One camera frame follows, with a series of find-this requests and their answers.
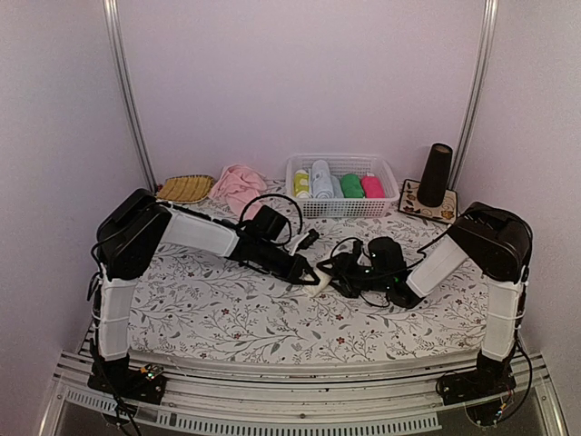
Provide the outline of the white plastic basket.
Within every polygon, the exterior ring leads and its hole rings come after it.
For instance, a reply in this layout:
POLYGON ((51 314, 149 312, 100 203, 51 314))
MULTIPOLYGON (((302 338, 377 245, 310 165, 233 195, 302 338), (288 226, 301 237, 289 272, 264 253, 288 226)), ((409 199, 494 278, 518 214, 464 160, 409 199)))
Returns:
POLYGON ((314 218, 377 218, 385 216, 390 206, 399 200, 399 185, 388 162, 377 155, 367 154, 294 154, 287 160, 286 191, 308 219, 314 218), (383 198, 296 198, 293 195, 294 175, 299 170, 309 171, 318 160, 325 161, 330 174, 340 179, 347 173, 359 178, 376 176, 382 186, 383 198))

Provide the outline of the pink towel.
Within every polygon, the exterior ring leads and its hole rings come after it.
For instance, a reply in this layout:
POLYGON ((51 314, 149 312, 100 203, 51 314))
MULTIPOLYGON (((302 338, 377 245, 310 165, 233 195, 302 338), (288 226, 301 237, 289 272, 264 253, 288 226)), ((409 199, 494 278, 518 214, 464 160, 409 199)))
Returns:
POLYGON ((265 176, 243 164, 222 168, 219 180, 209 193, 209 198, 226 204, 239 217, 244 207, 267 189, 265 176))

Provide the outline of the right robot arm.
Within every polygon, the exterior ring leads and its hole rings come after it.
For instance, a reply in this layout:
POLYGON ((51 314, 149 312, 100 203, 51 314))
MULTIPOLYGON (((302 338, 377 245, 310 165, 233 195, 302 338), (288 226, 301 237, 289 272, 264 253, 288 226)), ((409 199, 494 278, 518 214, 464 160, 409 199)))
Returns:
POLYGON ((343 296, 384 292, 390 303, 411 309, 465 261, 473 262, 487 285, 487 320, 474 371, 444 376, 447 392, 472 390, 488 396, 509 388, 510 362, 524 315, 533 233, 514 213, 472 203, 446 231, 419 248, 421 260, 407 264, 399 243, 389 237, 353 241, 348 252, 331 252, 317 268, 343 296))

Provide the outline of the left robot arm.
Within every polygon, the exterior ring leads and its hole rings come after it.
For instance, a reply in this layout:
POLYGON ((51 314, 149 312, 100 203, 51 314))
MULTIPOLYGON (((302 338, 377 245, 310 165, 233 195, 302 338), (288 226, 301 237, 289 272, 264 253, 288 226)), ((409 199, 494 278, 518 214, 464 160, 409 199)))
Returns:
POLYGON ((133 293, 159 245, 211 253, 293 285, 320 284, 320 277, 301 255, 314 235, 291 230, 280 241, 282 230, 291 228, 289 218, 267 205, 250 214, 257 202, 250 200, 232 222, 138 189, 100 224, 91 249, 97 271, 88 299, 94 304, 95 359, 104 362, 98 374, 114 393, 126 394, 135 385, 133 371, 126 368, 133 293))

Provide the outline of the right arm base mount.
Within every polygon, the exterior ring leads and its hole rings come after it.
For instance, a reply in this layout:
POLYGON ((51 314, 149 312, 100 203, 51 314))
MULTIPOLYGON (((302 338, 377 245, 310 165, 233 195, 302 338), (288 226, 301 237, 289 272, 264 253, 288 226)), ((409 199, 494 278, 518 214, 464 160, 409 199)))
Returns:
POLYGON ((436 381, 436 393, 445 405, 473 401, 517 387, 511 369, 476 368, 465 372, 447 372, 436 381))

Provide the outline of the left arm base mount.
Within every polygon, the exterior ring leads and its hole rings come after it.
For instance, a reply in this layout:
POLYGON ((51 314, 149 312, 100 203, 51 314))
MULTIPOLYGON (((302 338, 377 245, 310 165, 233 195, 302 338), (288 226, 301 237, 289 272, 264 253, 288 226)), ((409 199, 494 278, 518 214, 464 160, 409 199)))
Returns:
POLYGON ((105 362, 98 366, 95 362, 87 385, 89 388, 116 395, 123 400, 160 405, 165 393, 167 378, 155 375, 153 378, 140 370, 132 370, 122 364, 105 362))

